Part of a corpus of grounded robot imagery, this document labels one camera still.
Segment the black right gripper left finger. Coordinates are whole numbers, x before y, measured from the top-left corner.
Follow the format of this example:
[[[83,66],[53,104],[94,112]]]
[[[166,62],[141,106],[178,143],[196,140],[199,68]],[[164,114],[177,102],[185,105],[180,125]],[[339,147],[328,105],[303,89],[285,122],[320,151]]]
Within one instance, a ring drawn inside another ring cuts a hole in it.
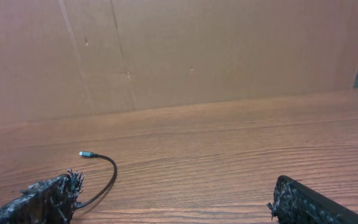
[[[68,170],[28,186],[19,198],[0,208],[0,224],[70,223],[84,179],[82,172]]]

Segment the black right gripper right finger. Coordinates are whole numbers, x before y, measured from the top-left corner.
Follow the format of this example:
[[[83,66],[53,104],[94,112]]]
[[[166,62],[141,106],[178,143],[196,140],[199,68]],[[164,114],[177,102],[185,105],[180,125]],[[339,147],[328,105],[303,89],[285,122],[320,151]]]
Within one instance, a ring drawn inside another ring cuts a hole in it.
[[[280,224],[358,224],[358,213],[286,175],[278,177],[267,207]]]

